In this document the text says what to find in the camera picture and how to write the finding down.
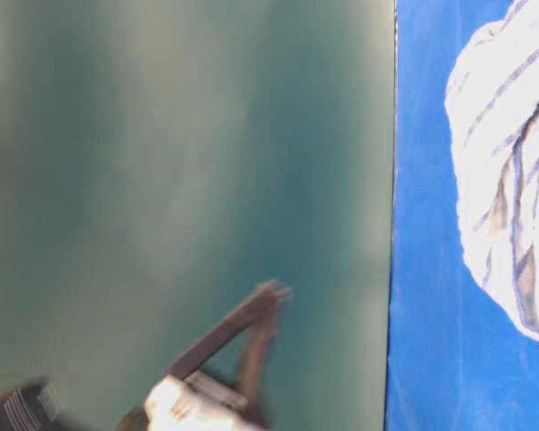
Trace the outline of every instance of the green surface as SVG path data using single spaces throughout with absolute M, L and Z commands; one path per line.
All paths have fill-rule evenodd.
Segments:
M 113 429 L 276 277 L 276 429 L 381 429 L 390 3 L 0 0 L 0 388 Z

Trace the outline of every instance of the blue cloth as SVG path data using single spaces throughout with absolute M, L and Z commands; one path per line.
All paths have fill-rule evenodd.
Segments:
M 389 431 L 539 430 L 539 343 L 463 264 L 443 108 L 459 52 L 511 3 L 398 3 Z

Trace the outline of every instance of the white cloth with blue stripes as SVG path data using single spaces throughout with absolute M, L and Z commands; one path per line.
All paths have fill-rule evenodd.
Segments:
M 473 34 L 445 105 L 464 263 L 539 341 L 539 0 Z

